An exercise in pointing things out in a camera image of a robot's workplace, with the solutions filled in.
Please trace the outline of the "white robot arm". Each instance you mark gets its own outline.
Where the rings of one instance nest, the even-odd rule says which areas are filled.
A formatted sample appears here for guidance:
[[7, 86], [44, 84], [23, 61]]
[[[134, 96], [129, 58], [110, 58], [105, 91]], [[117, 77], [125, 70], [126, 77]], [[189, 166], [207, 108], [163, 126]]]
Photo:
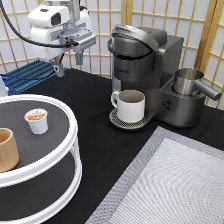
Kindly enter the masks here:
[[58, 77], [64, 75], [62, 58], [70, 50], [75, 52], [77, 65], [83, 64], [83, 52], [96, 43], [96, 35], [88, 9], [79, 0], [43, 0], [28, 15], [32, 25], [31, 40], [35, 55], [53, 65]]

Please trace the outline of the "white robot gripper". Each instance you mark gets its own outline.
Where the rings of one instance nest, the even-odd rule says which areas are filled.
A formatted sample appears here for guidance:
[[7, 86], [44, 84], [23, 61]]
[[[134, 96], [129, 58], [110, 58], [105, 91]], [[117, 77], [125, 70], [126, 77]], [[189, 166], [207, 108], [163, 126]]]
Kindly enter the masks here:
[[[83, 65], [83, 51], [96, 43], [96, 35], [88, 9], [79, 4], [40, 4], [28, 14], [32, 25], [31, 39], [38, 43], [63, 45], [63, 48], [51, 48], [34, 45], [35, 55], [50, 61], [57, 56], [73, 50], [76, 65]], [[58, 77], [64, 75], [63, 65], [53, 65]]]

